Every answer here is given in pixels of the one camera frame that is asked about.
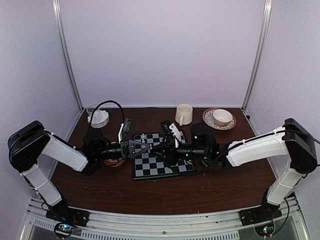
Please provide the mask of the right aluminium frame post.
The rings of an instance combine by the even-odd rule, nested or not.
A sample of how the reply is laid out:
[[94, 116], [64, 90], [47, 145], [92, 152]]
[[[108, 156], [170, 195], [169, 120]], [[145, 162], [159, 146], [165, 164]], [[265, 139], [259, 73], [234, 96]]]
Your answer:
[[247, 87], [244, 101], [243, 101], [243, 104], [241, 107], [241, 109], [244, 112], [248, 111], [250, 99], [251, 99], [251, 96], [252, 96], [252, 93], [253, 93], [253, 90], [255, 87], [255, 83], [258, 78], [259, 69], [260, 69], [260, 66], [262, 63], [263, 52], [265, 49], [265, 45], [266, 45], [268, 33], [269, 33], [269, 28], [270, 28], [270, 22], [271, 22], [271, 16], [272, 16], [272, 6], [273, 6], [272, 0], [265, 0], [264, 1], [264, 9], [263, 9], [263, 14], [262, 14], [262, 21], [261, 21], [257, 49], [256, 49], [256, 53], [255, 53], [252, 71], [250, 74], [248, 87]]

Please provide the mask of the left aluminium frame post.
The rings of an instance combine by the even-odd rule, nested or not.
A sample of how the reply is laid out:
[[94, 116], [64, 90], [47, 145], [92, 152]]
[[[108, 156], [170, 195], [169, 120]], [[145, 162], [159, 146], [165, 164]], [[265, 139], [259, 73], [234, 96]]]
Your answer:
[[83, 107], [80, 93], [79, 93], [79, 90], [78, 90], [78, 87], [76, 84], [74, 71], [72, 68], [72, 63], [71, 63], [71, 59], [70, 59], [70, 55], [69, 55], [69, 51], [68, 51], [67, 40], [66, 40], [64, 24], [63, 24], [63, 17], [62, 17], [62, 12], [61, 12], [60, 0], [53, 0], [52, 6], [53, 6], [53, 14], [54, 14], [54, 18], [56, 21], [60, 46], [61, 46], [61, 50], [62, 50], [62, 57], [63, 57], [64, 65], [66, 68], [68, 81], [69, 81], [73, 96], [75, 98], [77, 108], [81, 112], [84, 110], [84, 107]]

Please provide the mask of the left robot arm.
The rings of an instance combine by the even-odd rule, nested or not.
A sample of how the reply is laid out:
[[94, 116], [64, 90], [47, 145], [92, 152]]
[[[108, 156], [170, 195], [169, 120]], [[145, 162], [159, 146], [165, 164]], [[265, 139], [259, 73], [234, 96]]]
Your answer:
[[77, 148], [35, 120], [8, 138], [8, 159], [47, 204], [49, 214], [61, 222], [74, 221], [76, 214], [38, 161], [51, 159], [85, 176], [92, 176], [106, 160], [133, 159], [151, 148], [143, 143], [137, 152], [134, 147], [138, 142], [125, 139], [131, 124], [132, 120], [127, 118], [120, 125], [117, 142], [105, 138], [100, 129], [92, 128], [83, 137], [82, 147]]

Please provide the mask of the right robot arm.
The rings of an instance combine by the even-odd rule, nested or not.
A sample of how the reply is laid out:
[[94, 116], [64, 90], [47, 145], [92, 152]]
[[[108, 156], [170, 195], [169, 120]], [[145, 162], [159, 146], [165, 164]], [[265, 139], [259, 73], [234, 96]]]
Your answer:
[[284, 172], [265, 191], [261, 206], [254, 210], [261, 221], [268, 220], [300, 179], [319, 166], [317, 140], [293, 118], [286, 119], [283, 126], [271, 132], [225, 144], [218, 144], [216, 131], [204, 123], [190, 128], [190, 143], [182, 143], [177, 127], [169, 120], [163, 121], [161, 127], [165, 136], [151, 148], [151, 153], [169, 166], [178, 160], [201, 160], [220, 171], [264, 158], [289, 156]]

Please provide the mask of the clear glass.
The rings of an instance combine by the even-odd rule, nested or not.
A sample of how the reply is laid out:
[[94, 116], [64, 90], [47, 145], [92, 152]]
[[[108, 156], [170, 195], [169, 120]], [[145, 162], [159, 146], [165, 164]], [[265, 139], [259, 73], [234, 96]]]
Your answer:
[[86, 112], [88, 114], [89, 117], [91, 117], [92, 115], [94, 115], [95, 113], [98, 113], [100, 108], [97, 107], [97, 104], [92, 104], [90, 106], [87, 107]]

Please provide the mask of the pink bowl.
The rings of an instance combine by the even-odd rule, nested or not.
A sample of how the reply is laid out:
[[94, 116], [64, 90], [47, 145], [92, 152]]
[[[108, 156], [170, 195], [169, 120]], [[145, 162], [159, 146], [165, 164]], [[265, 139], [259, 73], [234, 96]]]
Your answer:
[[106, 159], [104, 160], [102, 166], [103, 167], [111, 167], [111, 168], [116, 168], [121, 166], [126, 160], [122, 158], [117, 158], [117, 159]]

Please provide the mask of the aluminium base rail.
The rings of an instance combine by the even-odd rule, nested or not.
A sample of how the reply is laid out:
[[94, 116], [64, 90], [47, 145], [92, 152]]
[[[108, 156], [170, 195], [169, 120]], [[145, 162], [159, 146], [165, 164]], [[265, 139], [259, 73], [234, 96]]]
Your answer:
[[89, 211], [87, 225], [71, 240], [263, 240], [258, 231], [274, 224], [272, 240], [309, 240], [310, 234], [295, 196], [280, 205], [282, 216], [243, 225], [240, 211], [176, 215], [138, 215]]

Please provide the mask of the aluminium frame post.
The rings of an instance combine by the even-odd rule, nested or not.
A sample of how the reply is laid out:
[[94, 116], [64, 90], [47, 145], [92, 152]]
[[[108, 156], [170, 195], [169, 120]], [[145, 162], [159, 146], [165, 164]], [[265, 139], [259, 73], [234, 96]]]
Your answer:
[[69, 55], [69, 51], [68, 51], [67, 40], [66, 40], [64, 24], [63, 24], [63, 17], [62, 17], [62, 12], [61, 12], [60, 0], [53, 0], [52, 6], [53, 6], [53, 14], [54, 14], [54, 18], [56, 21], [60, 46], [61, 46], [61, 50], [62, 50], [62, 57], [63, 57], [64, 65], [66, 68], [68, 81], [69, 81], [73, 96], [75, 98], [77, 108], [81, 112], [84, 110], [84, 107], [83, 107], [80, 93], [79, 93], [79, 90], [78, 90], [78, 87], [76, 84], [74, 71], [72, 68], [72, 63], [71, 63], [71, 59], [70, 59], [70, 55]]
[[260, 66], [262, 63], [263, 52], [265, 49], [265, 45], [266, 45], [268, 33], [269, 33], [269, 28], [270, 28], [270, 22], [271, 22], [271, 16], [272, 16], [272, 6], [273, 6], [272, 0], [265, 0], [264, 1], [264, 9], [263, 9], [263, 14], [262, 14], [262, 21], [261, 21], [257, 49], [256, 49], [256, 53], [255, 53], [252, 71], [250, 74], [248, 87], [247, 87], [244, 101], [243, 101], [243, 104], [241, 107], [241, 109], [244, 112], [248, 111], [250, 99], [251, 99], [251, 96], [252, 96], [252, 93], [253, 93], [253, 90], [255, 87], [255, 83], [258, 78], [259, 69], [260, 69]]

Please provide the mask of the cream ribbed mug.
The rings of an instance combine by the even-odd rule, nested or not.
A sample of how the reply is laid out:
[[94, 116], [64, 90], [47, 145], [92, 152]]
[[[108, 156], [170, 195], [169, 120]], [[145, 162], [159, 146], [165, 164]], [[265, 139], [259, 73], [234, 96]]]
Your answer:
[[189, 125], [193, 120], [193, 107], [189, 104], [180, 104], [176, 107], [175, 121], [179, 126]]

